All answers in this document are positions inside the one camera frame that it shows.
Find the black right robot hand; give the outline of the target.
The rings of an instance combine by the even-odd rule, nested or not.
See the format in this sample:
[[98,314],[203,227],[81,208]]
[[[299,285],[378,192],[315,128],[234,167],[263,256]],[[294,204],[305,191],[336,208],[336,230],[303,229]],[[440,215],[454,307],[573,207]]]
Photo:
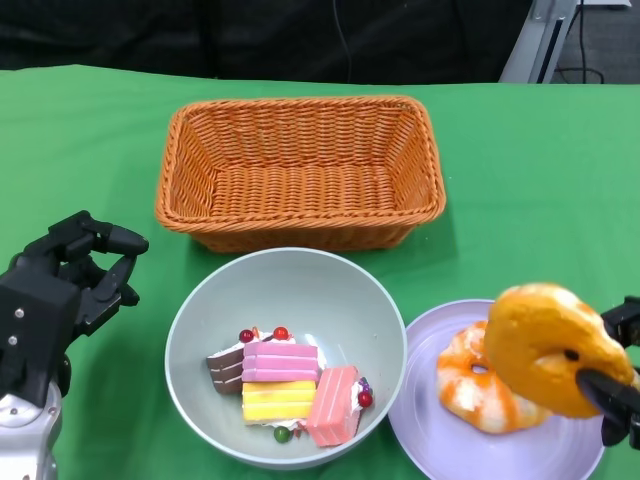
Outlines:
[[[627,296],[621,305],[602,314],[608,335],[624,349],[639,346],[639,298]],[[639,449],[639,387],[623,385],[610,375],[581,369],[576,383],[589,402],[603,415],[601,439],[605,447],[628,439]]]

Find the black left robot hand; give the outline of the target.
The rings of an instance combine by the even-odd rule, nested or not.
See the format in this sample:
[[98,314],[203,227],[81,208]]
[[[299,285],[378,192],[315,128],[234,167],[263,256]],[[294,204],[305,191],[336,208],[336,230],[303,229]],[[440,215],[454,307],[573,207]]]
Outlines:
[[137,257],[148,249],[142,235],[81,210],[50,226],[11,259],[9,268],[32,268],[79,288],[81,304],[72,333],[77,339],[92,335],[120,307],[138,304],[140,297],[128,281]]

